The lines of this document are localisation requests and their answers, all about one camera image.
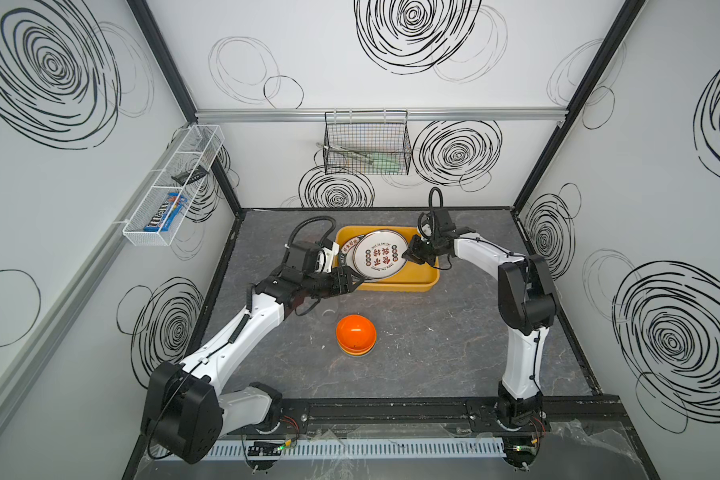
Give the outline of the yellow bowl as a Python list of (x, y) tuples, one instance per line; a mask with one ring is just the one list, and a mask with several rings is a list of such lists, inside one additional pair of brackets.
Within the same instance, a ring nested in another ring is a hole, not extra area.
[(339, 345), (340, 350), (345, 353), (346, 355), (349, 355), (351, 357), (362, 357), (367, 354), (369, 354), (373, 349), (375, 345), (372, 345), (365, 349), (348, 349), (345, 348), (343, 345)]

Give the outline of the green rim text plate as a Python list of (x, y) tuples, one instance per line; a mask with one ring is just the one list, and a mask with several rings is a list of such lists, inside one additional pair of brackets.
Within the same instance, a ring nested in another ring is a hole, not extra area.
[(341, 247), (339, 254), (339, 262), (341, 266), (349, 266), (353, 270), (356, 269), (354, 262), (354, 252), (358, 243), (364, 238), (363, 235), (357, 235), (347, 240)]

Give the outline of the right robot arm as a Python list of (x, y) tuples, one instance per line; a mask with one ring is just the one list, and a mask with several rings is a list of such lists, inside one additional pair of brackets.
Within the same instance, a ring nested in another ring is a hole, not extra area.
[(464, 260), (497, 281), (498, 311), (509, 334), (495, 412), (504, 429), (517, 431), (543, 409), (542, 354), (560, 310), (547, 262), (501, 247), (471, 228), (458, 228), (446, 208), (432, 207), (419, 216), (403, 257), (433, 266), (441, 256)]

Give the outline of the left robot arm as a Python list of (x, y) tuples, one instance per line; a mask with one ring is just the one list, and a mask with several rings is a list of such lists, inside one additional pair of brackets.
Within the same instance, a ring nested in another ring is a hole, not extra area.
[(152, 372), (141, 420), (147, 444), (194, 464), (224, 434), (279, 427), (279, 391), (260, 382), (232, 393), (223, 388), (256, 345), (305, 300), (349, 294), (361, 285), (354, 270), (337, 263), (339, 251), (330, 239), (289, 242), (281, 264), (247, 288), (244, 306), (225, 327), (195, 352)]

